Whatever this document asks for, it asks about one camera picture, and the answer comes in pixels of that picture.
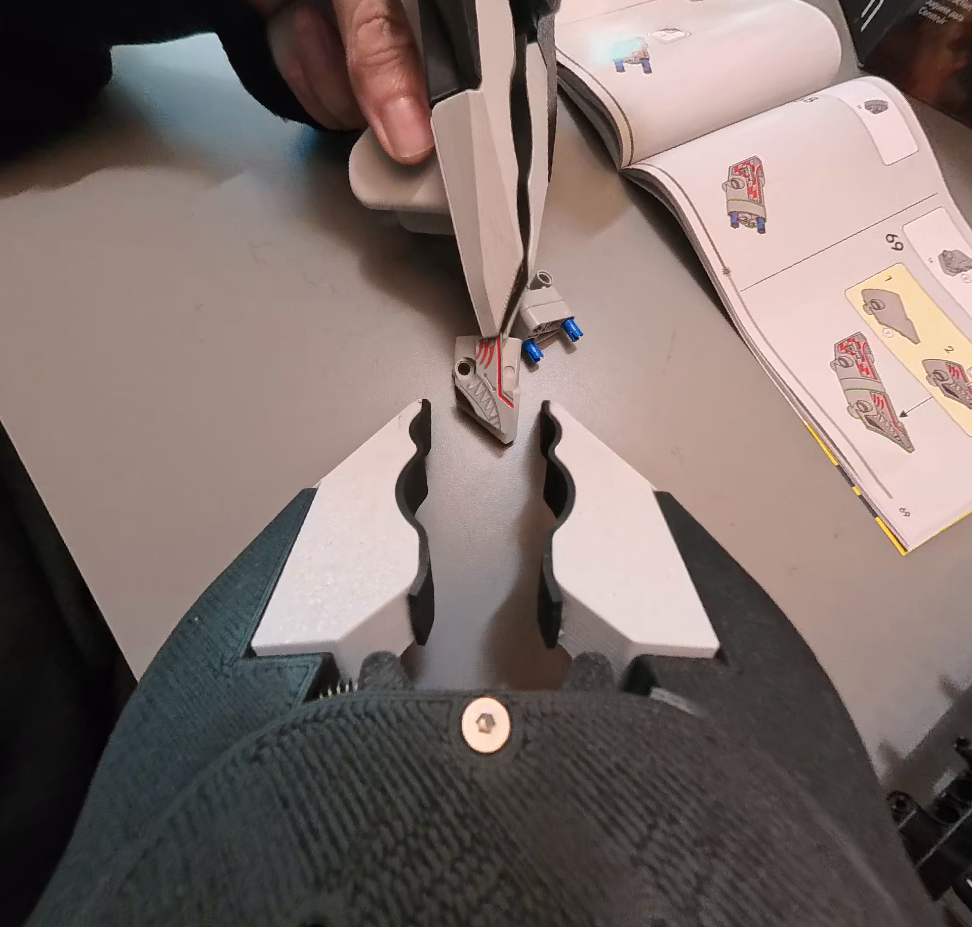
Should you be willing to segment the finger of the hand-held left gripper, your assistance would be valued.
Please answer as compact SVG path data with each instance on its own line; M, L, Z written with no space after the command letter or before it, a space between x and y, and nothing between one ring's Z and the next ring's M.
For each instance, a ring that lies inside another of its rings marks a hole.
M527 115L530 149L526 177L527 227L523 238L524 260L515 288L518 311L529 280L536 272L541 224L547 199L556 136L556 67L550 68L538 42L526 46L525 59Z
M509 0L429 0L435 154L480 331L510 324L524 260L527 41Z

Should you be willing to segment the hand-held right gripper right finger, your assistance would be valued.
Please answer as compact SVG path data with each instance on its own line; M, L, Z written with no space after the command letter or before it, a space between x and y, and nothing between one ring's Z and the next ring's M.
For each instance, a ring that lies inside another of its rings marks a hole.
M555 401L541 405L538 623L571 657L711 659L720 643L656 489Z

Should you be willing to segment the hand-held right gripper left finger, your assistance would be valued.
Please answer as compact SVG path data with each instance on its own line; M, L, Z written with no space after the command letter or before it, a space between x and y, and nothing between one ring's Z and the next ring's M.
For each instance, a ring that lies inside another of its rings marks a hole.
M431 403L409 404L317 485L252 639L259 656L404 653L434 619Z

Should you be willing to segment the grey brick assembly blue pins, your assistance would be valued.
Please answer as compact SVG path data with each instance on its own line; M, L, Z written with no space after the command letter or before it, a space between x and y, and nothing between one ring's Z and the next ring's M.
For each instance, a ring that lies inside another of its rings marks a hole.
M542 345L562 336L571 343L583 337L574 312L543 270L528 280L520 300L513 336L521 341L523 354L531 366L540 364Z

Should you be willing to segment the grey curved toy panel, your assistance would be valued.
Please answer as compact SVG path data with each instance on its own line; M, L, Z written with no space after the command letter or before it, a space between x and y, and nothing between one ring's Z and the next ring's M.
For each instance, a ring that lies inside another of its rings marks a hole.
M512 336L460 336L455 341L458 402L504 445L511 444L518 431L522 348L523 342Z

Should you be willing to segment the person's left forearm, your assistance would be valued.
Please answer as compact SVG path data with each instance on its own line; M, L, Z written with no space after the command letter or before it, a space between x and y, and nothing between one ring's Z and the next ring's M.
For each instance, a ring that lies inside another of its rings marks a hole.
M118 45L217 35L247 92L310 121L278 72L265 23L245 0L1 0L1 155L66 132L91 111Z

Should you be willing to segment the grey desk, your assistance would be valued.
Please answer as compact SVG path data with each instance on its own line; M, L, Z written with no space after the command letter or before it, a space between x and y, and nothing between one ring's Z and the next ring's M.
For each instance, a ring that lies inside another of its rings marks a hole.
M681 228L560 107L541 235L585 335L521 379L516 443L457 410L477 331L446 239L358 204L213 37L115 52L79 132L2 168L2 424L128 666L298 491L431 400L424 685L541 688L560 402L671 492L814 650L880 775L970 684L970 521L901 557L721 312Z

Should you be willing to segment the person's left hand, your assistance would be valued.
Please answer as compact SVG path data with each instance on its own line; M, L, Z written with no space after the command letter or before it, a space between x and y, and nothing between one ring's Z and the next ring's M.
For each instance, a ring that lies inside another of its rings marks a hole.
M245 0L265 22L275 71L330 131L370 128L387 155L433 150L424 71L401 0Z

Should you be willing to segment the open building instruction booklet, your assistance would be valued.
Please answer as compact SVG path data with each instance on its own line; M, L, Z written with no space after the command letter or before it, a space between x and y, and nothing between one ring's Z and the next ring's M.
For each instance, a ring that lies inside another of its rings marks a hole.
M970 226L801 0L562 0L558 77L902 554L970 516Z

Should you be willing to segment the black printed sweatshirt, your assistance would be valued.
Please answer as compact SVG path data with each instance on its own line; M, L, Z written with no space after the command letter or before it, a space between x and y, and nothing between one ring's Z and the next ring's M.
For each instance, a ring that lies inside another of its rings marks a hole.
M1 431L1 924L31 914L135 678Z

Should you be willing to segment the black toy set box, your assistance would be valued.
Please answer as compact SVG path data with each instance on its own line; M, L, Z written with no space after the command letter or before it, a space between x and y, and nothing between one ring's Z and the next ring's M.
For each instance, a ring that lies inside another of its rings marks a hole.
M860 66L971 123L971 0L838 0Z

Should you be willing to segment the black toy vehicle model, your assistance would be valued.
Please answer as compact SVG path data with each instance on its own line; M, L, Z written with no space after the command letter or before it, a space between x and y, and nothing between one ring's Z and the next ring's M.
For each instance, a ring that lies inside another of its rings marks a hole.
M898 835L930 898L951 925L971 924L971 746L954 740L959 772L945 773L923 806L894 790L886 802Z

